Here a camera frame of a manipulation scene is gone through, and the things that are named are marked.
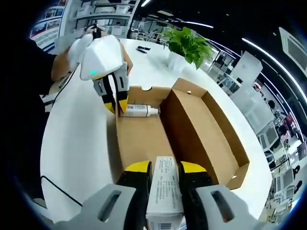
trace round table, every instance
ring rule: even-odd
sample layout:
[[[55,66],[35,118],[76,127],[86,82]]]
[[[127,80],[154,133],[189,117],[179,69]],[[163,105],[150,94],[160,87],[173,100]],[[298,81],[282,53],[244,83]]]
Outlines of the round table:
[[[239,189],[249,212],[258,219],[266,202],[272,176],[263,150],[250,125],[226,93],[201,69],[190,65],[177,73],[166,66],[169,49],[162,45],[121,39],[134,66],[130,85],[172,87],[181,77],[205,88],[218,102],[248,155],[248,172]],[[137,46],[150,47],[147,54]],[[44,133],[41,175],[46,176],[80,203],[121,173],[114,115],[97,96],[92,81],[80,80],[80,66],[58,96]],[[81,207],[42,179],[46,206],[54,222],[69,220]]]

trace green leaves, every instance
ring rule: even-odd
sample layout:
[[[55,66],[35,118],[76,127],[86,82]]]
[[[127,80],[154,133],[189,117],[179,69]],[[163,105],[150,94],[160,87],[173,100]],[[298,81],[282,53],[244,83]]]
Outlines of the green leaves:
[[[183,27],[182,31],[170,28],[170,31],[165,31],[163,35],[168,38],[169,50],[184,56],[190,64],[194,62],[197,69],[205,58],[211,57],[211,48],[206,40],[193,35],[189,28]]]

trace black cable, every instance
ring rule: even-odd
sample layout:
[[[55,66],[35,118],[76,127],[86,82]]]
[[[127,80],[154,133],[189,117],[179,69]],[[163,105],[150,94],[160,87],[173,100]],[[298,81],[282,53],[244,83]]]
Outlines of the black cable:
[[[68,193],[66,193],[63,189],[61,189],[60,187],[58,187],[55,183],[53,183],[48,177],[46,176],[41,176],[40,180],[42,181],[42,179],[45,178],[46,180],[48,180],[53,186],[55,186],[57,189],[59,189],[63,194],[65,194],[70,200],[72,200],[73,202],[75,202],[76,204],[78,204],[79,206],[82,207],[82,204],[77,201],[75,198],[73,198],[71,195],[69,195]]]
[[[63,91],[63,89],[68,85],[68,83],[70,82],[70,80],[72,79],[72,76],[74,75],[76,69],[71,73],[71,76],[69,77],[69,79],[67,80],[66,84],[60,89],[59,93],[57,94],[57,96],[54,98],[53,103],[52,103],[52,107],[54,105],[54,103],[56,102],[56,99],[58,98],[59,94]]]

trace poster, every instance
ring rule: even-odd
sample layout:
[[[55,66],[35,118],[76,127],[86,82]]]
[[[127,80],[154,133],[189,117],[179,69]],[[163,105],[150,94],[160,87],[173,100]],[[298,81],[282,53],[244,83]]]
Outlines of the poster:
[[[59,37],[62,16],[68,0],[53,0],[50,7],[42,13],[31,30],[30,38],[38,47],[48,50]]]

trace shelf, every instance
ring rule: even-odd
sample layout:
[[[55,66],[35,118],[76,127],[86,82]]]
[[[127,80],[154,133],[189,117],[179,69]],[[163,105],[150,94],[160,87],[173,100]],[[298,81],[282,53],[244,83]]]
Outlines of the shelf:
[[[126,3],[100,3],[100,4],[96,4],[94,6],[95,7],[106,7],[106,6],[117,6],[117,5],[130,6],[131,8],[133,8],[135,6],[134,4],[126,4]]]
[[[80,17],[74,17],[71,18],[70,21],[73,20],[79,20],[79,19],[95,19],[95,18],[121,18],[121,19],[129,19],[131,17],[131,14],[126,13],[92,13],[86,16],[80,16]]]

